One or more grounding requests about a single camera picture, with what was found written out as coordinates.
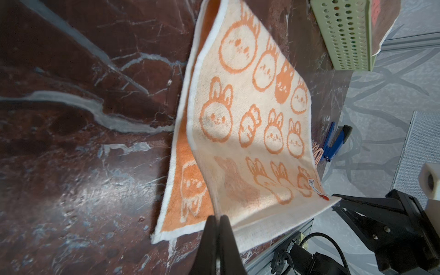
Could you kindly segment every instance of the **blue tool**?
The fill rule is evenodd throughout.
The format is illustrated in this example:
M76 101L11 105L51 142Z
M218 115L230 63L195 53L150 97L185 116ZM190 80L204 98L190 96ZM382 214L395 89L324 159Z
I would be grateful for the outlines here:
M327 138L323 146L324 153L321 159L325 159L326 161L331 161L333 159L333 157L336 155L336 153L339 151L342 145L347 141L348 137L350 136L353 130L353 127L344 125L344 127L342 127L341 132L337 136L337 139L333 143L333 146L330 147L328 145L335 128L336 128L336 123L332 122L329 133L327 134Z

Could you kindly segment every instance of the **green plastic basket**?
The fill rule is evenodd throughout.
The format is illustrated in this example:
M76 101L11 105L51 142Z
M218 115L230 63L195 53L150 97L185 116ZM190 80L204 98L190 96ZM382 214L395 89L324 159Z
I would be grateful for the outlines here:
M336 70L372 71L369 0L311 0Z

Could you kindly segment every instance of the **orange and white towel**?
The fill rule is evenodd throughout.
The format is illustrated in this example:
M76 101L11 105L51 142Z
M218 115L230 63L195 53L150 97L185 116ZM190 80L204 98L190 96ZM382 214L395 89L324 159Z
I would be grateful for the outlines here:
M312 152L304 80L239 0L204 0L153 243L228 215L245 251L332 206Z

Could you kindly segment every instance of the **dark red marble surface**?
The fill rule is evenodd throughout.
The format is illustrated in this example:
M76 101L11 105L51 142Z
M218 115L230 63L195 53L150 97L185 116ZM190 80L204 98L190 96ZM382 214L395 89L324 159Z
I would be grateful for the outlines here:
M0 274L189 270L200 232L150 234L200 3L0 4ZM306 1L249 5L306 80L322 143L351 72L332 70Z

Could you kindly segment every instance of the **towel label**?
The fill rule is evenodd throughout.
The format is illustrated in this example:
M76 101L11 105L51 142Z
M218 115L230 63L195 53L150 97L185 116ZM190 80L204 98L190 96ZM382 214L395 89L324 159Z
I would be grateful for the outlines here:
M314 179L308 179L308 184L310 187L323 199L329 201L329 195L321 193L316 187L315 187L315 180Z

